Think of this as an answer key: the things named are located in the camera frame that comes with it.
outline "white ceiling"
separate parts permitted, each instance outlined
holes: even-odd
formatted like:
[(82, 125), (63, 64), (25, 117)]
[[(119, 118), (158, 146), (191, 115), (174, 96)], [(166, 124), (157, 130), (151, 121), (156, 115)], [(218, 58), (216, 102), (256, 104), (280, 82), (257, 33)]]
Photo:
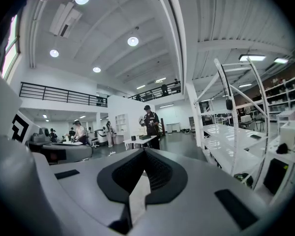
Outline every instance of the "white ceiling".
[[(66, 4), (68, 0), (50, 0), (43, 11), (37, 36), (37, 63), (55, 64), (49, 51), (56, 48), (60, 53), (57, 60), (63, 64), (57, 63), (57, 68), (89, 78), (94, 76), (93, 67), (98, 66), (101, 73), (122, 81), (132, 90), (163, 77), (174, 81), (172, 54), (150, 2), (89, 0), (85, 5), (75, 3), (74, 8), (83, 15), (68, 39), (49, 32), (61, 3)], [(131, 36), (139, 39), (136, 47), (127, 44)], [(75, 65), (70, 67), (68, 60), (74, 61)]]
[[(289, 58), (291, 62), (295, 59), (295, 34), (272, 1), (194, 1), (188, 0), (187, 4), (197, 7), (189, 10), (196, 12), (191, 17), (197, 18), (197, 23), (192, 24), (198, 33), (192, 36), (198, 42), (197, 54), (194, 57), (195, 66), (188, 65), (184, 69), (191, 74), (186, 77), (193, 80), (197, 94), (217, 72), (214, 58), (224, 64), (239, 62), (242, 54), (265, 55), (264, 61), (255, 62), (262, 79), (270, 76), (267, 69), (273, 66), (275, 58)], [(170, 83), (179, 78), (176, 56), (166, 34), (169, 29), (163, 27), (160, 14), (155, 9), (163, 10), (161, 3), (158, 7), (150, 0), (89, 0), (85, 5), (75, 4), (74, 8), (83, 15), (66, 39), (53, 36), (49, 27), (59, 5), (67, 2), (47, 2), (39, 26), (38, 63), (52, 64), (59, 69), (94, 78), (101, 84), (100, 75), (92, 72), (93, 67), (99, 66), (102, 69), (100, 74), (117, 79), (139, 92), (157, 87), (157, 84), (152, 84), (136, 90), (153, 80), (166, 77), (165, 82)], [(127, 44), (130, 36), (139, 39), (138, 46)], [(57, 59), (49, 55), (53, 48), (60, 52)], [(274, 66), (272, 73), (285, 67)], [(228, 79), (235, 86), (255, 80), (251, 72), (245, 71), (229, 73)], [(223, 95), (222, 90), (221, 83), (217, 81), (203, 99)]]
[[(96, 113), (90, 112), (75, 112), (75, 111), (60, 111), (60, 110), (44, 110), (44, 109), (30, 109), (20, 108), (20, 112), (26, 117), (34, 121), (69, 121), (73, 122), (79, 119), (81, 116), (86, 116), (80, 121), (96, 121)], [(107, 117), (107, 113), (100, 113), (101, 118)]]

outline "woman in white shirt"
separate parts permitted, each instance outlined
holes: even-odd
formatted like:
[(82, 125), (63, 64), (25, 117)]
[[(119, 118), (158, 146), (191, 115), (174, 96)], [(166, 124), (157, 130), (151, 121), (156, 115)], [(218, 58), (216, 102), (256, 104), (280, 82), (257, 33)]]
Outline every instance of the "woman in white shirt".
[(76, 137), (78, 137), (79, 142), (81, 142), (83, 145), (86, 145), (87, 137), (85, 135), (84, 127), (81, 125), (79, 120), (76, 120), (73, 124), (75, 124), (75, 126), (77, 127), (73, 138), (75, 139)]

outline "window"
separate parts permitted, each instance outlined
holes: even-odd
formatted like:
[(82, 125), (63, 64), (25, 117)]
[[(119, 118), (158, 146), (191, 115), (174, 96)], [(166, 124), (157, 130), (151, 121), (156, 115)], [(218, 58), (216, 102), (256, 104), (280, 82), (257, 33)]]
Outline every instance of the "window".
[(7, 79), (9, 76), (10, 70), (18, 57), (19, 51), (19, 43), (18, 43), (18, 15), (12, 18), (11, 27), (10, 27), (10, 36), (8, 40), (8, 44), (5, 48), (5, 60), (2, 68), (2, 77)]

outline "balcony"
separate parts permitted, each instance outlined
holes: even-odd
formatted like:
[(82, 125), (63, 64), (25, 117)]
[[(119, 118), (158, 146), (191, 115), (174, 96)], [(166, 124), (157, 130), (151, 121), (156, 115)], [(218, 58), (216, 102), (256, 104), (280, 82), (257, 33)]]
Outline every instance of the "balcony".
[(107, 108), (107, 99), (71, 90), (21, 82), (20, 97), (84, 104)]
[(158, 88), (154, 88), (154, 89), (136, 94), (129, 98), (133, 100), (146, 102), (146, 101), (158, 99), (161, 97), (166, 97), (166, 96), (173, 95), (180, 92), (181, 92), (181, 84), (180, 84), (180, 81), (177, 81), (167, 85), (163, 84), (162, 86)]

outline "air conditioner unit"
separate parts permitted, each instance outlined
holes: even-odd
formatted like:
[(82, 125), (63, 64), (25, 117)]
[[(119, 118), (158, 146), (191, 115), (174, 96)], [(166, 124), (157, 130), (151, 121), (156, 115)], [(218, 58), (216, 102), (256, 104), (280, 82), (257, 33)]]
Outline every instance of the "air conditioner unit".
[(73, 5), (72, 2), (67, 5), (60, 4), (49, 28), (52, 34), (65, 38), (70, 35), (70, 31), (82, 16), (81, 12), (73, 9)]

